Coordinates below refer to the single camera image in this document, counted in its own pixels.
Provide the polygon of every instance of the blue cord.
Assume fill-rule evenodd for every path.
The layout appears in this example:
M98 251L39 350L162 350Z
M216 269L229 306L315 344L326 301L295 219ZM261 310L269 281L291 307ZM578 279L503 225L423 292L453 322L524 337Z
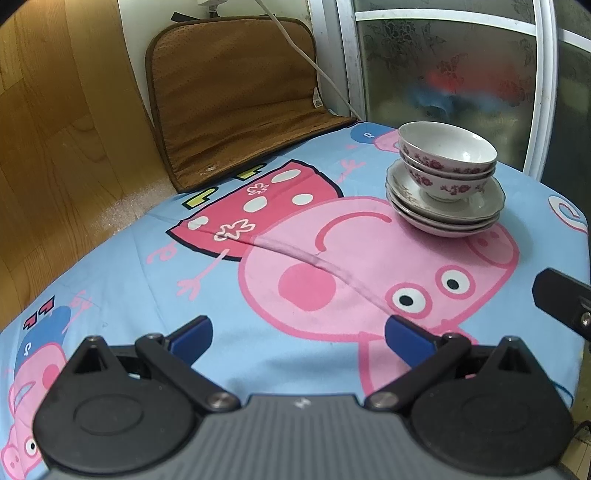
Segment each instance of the blue cord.
M566 388L564 388L562 385L560 385L559 383L556 383L554 380L551 380L551 382L558 390L560 390L562 393L565 393L569 396L569 398L570 398L570 407L569 408L572 408L574 405L573 394L571 392L569 392Z

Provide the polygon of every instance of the floral bowl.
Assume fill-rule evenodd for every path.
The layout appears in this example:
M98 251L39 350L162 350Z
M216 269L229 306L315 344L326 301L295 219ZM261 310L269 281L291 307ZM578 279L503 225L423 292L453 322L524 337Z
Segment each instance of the floral bowl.
M485 179L493 175L496 170L496 162L492 165L491 168L482 172L482 173L449 173L446 171L435 170L435 168L427 167L420 163L417 160L413 160L411 157L407 156L403 151L400 151L400 158L404 160L404 162L412 165L419 170L422 170L426 173L430 173L437 177L441 177L444 179L452 179L452 180L480 180Z
M442 202L455 202L474 195L476 192L484 192L484 187L488 179L478 180L455 180L444 179L437 175L427 173L404 162L404 168L413 178L414 182L420 186L430 197Z
M487 140L463 128L439 122L410 122L398 129L400 150L434 170L484 173L495 164L496 150Z

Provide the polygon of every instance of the ribbed gray surface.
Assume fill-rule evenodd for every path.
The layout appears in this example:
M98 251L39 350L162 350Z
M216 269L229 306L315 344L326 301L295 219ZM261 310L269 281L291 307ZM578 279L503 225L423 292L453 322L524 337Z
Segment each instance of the ribbed gray surface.
M50 472L46 480L74 476ZM422 450L395 415L352 396L255 396L209 416L175 458L125 480L469 480ZM547 469L522 480L562 480Z

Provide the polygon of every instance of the peppa pig tablecloth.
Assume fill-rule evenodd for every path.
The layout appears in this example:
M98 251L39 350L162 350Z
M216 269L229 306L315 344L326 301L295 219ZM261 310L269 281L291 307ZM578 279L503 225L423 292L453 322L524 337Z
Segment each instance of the peppa pig tablecloth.
M214 337L194 368L243 401L363 399L408 369L384 342L394 312L483 344L518 335L573 394L583 341L536 309L531 286L547 267L589 282L581 211L500 164L500 222L429 236L385 200L397 142L371 123L309 140L167 200L53 282L0 334L0 478L44 472L33 415L85 336L132 343L199 314Z

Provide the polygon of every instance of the stack of bowls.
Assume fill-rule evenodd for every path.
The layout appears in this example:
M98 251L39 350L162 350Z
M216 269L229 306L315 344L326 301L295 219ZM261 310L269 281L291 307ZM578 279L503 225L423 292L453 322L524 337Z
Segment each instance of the stack of bowls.
M433 235L480 233L498 220L505 193L494 178L496 150L463 128L412 122L398 130L400 156L387 196L409 223Z

